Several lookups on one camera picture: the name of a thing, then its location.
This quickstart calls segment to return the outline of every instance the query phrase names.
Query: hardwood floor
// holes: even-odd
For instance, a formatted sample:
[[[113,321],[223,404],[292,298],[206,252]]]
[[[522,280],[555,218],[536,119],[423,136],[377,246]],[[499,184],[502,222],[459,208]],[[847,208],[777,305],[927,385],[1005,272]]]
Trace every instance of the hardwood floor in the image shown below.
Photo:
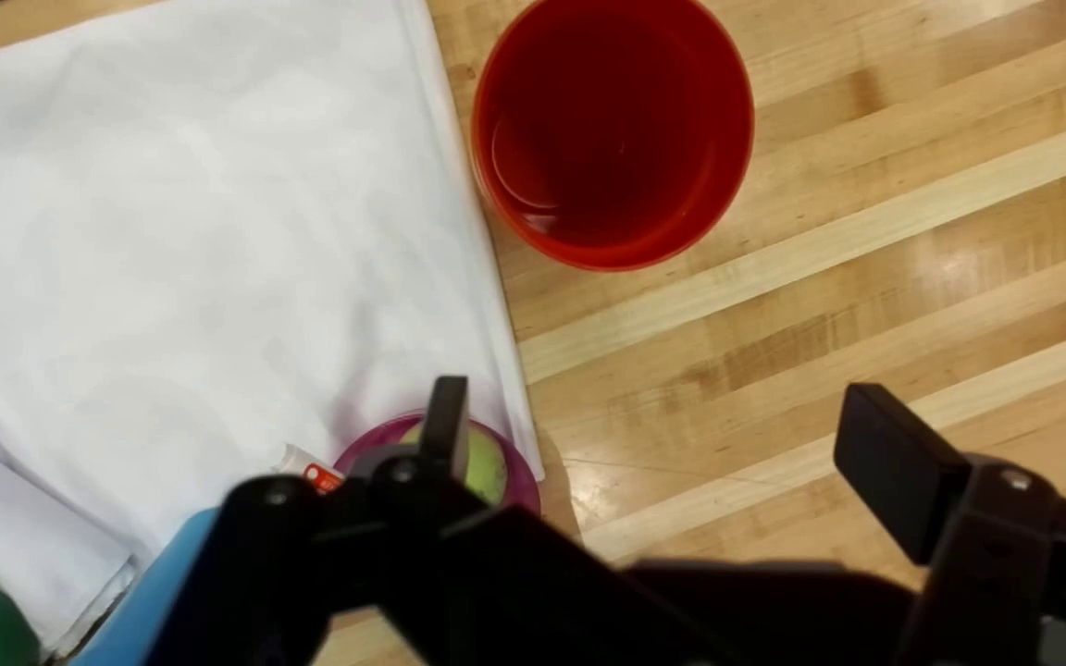
[[[527,5],[432,0],[471,94]],[[749,184],[688,256],[555,267],[496,230],[582,542],[844,558],[914,583],[837,483],[847,382],[1066,490],[1066,0],[713,0],[758,104]]]

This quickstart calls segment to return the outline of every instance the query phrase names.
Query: red plastic cup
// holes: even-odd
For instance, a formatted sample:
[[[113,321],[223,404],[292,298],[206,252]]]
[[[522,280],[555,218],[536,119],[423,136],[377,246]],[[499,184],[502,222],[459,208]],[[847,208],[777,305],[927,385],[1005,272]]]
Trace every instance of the red plastic cup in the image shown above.
[[[749,71],[694,0],[536,0],[486,62],[471,146],[522,242],[633,272],[720,218],[752,119]]]

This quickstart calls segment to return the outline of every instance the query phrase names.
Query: black object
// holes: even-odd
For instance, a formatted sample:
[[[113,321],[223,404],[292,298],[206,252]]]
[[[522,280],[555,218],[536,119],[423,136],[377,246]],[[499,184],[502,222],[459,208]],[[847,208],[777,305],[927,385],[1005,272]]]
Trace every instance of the black object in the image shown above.
[[[425,662],[1039,662],[1066,622],[1066,500],[965,461],[879,385],[850,385],[837,465],[920,596],[840,567],[635,564],[610,569],[462,477],[465,382],[441,377],[419,447],[359,461],[318,498],[240,484],[149,657],[155,666],[307,662],[324,617],[380,606]]]

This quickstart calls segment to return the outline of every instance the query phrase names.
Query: cup rim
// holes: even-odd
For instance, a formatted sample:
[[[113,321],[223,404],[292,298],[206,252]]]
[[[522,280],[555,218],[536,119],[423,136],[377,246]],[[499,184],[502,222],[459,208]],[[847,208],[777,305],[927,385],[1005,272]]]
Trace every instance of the cup rim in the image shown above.
[[[720,155],[705,155],[705,160],[719,160],[719,183],[705,178],[699,190],[691,190],[688,195],[704,195],[705,213],[704,218],[694,222],[683,222],[683,230],[678,239],[671,239],[666,246],[655,246],[655,239],[633,239],[633,242],[615,242],[615,246],[560,246],[536,230],[528,230],[522,222],[522,208],[512,203],[512,195],[502,194],[499,178],[493,173],[489,168],[489,113],[493,113],[493,100],[489,100],[489,88],[496,82],[496,71],[502,68],[502,51],[512,47],[512,40],[519,35],[527,35],[527,26],[541,17],[541,13],[555,13],[555,9],[577,9],[577,5],[591,5],[591,9],[625,9],[630,0],[534,0],[502,35],[499,40],[493,44],[489,60],[486,60],[486,71],[476,78],[476,88],[472,88],[472,107],[471,107],[471,168],[472,168],[472,183],[481,190],[481,195],[489,199],[489,208],[496,213],[496,218],[519,232],[527,246],[534,246],[536,252],[567,262],[567,267],[582,267],[582,272],[640,272],[640,267],[655,267],[655,262],[666,262],[681,252],[688,252],[691,246],[699,246],[728,213],[728,203],[737,199],[737,194],[745,190],[745,178],[749,178],[749,162],[752,162],[752,148],[754,148],[754,95],[752,95],[752,74],[745,68],[745,57],[740,47],[733,44],[728,29],[719,21],[719,17],[712,17],[699,0],[672,0],[678,5],[688,5],[694,17],[699,26],[712,29],[712,36],[719,40],[719,51],[720,51],[720,62],[719,62],[719,88],[733,100],[724,107],[737,107],[740,119],[737,119],[737,146],[740,153],[728,155],[728,148],[720,148]]]

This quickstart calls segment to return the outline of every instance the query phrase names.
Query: white towel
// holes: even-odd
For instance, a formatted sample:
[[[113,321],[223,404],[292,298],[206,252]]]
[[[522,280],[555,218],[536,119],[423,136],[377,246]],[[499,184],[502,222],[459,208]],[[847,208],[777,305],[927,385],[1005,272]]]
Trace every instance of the white towel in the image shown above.
[[[435,373],[541,472],[423,0],[158,5],[0,51],[0,461],[143,564]]]
[[[48,652],[70,652],[129,583],[124,542],[0,464],[0,588]]]

